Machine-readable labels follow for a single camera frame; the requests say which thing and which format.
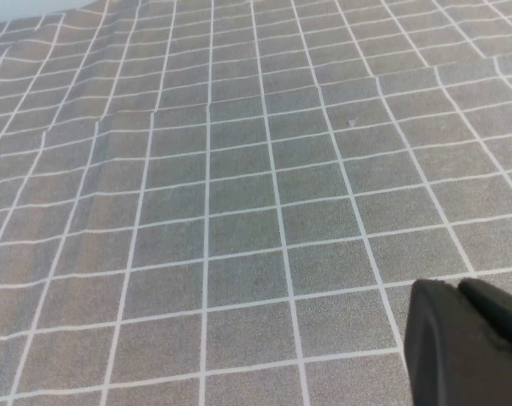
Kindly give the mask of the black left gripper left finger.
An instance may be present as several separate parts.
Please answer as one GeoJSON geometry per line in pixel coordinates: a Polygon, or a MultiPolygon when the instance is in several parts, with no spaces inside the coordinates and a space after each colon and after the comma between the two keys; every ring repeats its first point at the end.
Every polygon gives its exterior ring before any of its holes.
{"type": "Polygon", "coordinates": [[[428,279],[412,285],[405,328],[412,402],[512,405],[512,344],[458,285],[428,279]]]}

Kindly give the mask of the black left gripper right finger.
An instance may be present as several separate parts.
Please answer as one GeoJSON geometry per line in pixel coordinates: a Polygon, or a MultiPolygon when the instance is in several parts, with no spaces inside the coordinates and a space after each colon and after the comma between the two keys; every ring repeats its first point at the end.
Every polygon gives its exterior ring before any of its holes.
{"type": "Polygon", "coordinates": [[[512,344],[512,295],[474,278],[461,280],[458,290],[498,335],[512,344]]]}

